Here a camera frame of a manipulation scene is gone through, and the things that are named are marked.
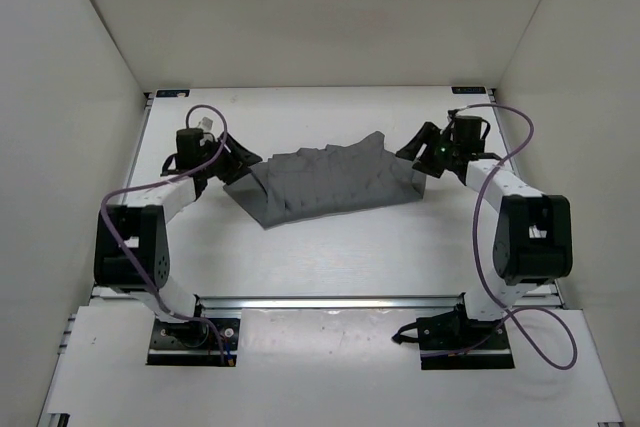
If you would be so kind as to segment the grey pleated skirt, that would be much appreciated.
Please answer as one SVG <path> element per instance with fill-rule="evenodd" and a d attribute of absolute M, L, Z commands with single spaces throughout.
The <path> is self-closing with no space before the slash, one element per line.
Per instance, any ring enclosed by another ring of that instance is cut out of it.
<path fill-rule="evenodd" d="M 423 199 L 426 175 L 375 131 L 362 140 L 275 154 L 224 187 L 262 228 Z"/>

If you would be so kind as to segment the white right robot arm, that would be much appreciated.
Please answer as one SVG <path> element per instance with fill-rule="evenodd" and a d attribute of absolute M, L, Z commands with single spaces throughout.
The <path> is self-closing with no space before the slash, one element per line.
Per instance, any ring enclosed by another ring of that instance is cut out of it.
<path fill-rule="evenodd" d="M 489 205 L 498 215 L 492 264 L 476 268 L 479 287 L 463 293 L 452 311 L 412 325 L 424 349 L 444 355 L 488 342 L 520 298 L 568 276 L 573 265 L 569 200 L 529 186 L 509 168 L 509 155 L 486 151 L 489 131 L 483 118 L 452 111 L 445 128 L 425 123 L 396 153 L 430 177 L 455 174 L 477 193 L 477 208 Z"/>

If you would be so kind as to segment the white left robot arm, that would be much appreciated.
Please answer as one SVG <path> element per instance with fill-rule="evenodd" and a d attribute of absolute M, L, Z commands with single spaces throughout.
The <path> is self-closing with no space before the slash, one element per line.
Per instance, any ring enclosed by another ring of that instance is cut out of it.
<path fill-rule="evenodd" d="M 162 165 L 161 182 L 101 208 L 94 280 L 144 303 L 167 334 L 196 348 L 217 339 L 219 329 L 202 314 L 199 297 L 170 275 L 167 224 L 201 197 L 210 179 L 231 185 L 262 158 L 233 136 L 217 138 L 202 126 L 178 130 L 176 149 Z"/>

